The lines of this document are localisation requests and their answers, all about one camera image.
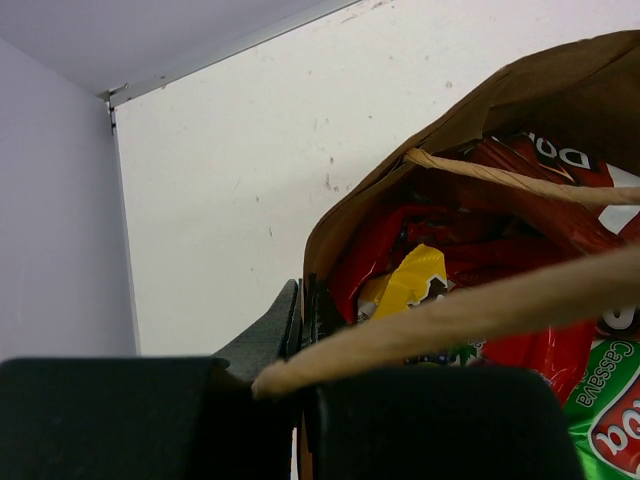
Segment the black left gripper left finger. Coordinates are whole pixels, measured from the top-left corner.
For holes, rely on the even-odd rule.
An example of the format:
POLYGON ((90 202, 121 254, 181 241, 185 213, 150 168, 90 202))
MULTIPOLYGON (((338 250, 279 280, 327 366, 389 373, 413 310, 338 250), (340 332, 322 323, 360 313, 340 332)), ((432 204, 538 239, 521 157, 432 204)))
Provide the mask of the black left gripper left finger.
POLYGON ((208 356, 15 358, 1 365, 5 479, 286 479, 288 407, 250 385, 294 351, 300 287, 208 356))

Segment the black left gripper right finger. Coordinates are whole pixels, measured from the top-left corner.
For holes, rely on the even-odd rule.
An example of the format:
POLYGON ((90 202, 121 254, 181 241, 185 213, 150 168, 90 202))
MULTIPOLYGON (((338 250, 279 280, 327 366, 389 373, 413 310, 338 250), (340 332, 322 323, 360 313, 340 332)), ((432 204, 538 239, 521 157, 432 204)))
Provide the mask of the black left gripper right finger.
POLYGON ((561 406, 508 367, 391 367, 305 392, 305 479, 582 479, 561 406))

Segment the yellow M&M's packet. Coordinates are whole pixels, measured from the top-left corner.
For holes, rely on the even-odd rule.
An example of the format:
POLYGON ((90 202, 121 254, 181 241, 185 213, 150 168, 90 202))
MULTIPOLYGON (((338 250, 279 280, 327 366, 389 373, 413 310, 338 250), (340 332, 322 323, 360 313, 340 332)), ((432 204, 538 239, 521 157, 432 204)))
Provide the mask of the yellow M&M's packet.
POLYGON ((433 247, 419 245, 393 272, 364 284, 357 298, 356 323, 409 310, 447 293, 444 254, 433 247))

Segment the brown paper bag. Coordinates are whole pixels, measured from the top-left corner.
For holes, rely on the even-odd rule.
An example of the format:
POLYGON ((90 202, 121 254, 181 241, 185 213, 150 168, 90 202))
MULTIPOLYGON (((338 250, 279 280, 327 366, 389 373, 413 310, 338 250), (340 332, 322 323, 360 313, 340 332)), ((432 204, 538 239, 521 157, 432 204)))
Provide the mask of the brown paper bag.
POLYGON ((639 344, 639 241, 463 289, 365 323, 317 335, 328 277, 358 219, 384 200, 492 210, 541 233, 486 195, 483 182, 581 205, 637 205, 637 187, 578 187, 455 159, 486 137, 534 131, 639 177, 639 34, 621 31, 523 57, 498 70, 440 119, 408 139, 312 230, 304 254, 303 334, 296 354, 267 367, 256 396, 300 397, 302 476, 306 390, 405 365, 467 341, 501 340, 592 320, 598 340, 639 344))

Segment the blue M&M's packet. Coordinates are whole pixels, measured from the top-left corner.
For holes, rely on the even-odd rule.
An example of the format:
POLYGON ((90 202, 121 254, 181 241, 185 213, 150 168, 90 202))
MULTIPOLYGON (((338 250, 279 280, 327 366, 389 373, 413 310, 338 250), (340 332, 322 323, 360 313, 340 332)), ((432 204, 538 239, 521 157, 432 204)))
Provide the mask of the blue M&M's packet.
POLYGON ((404 360, 405 365, 466 366, 478 358, 474 345, 463 345, 450 350, 425 354, 404 360))

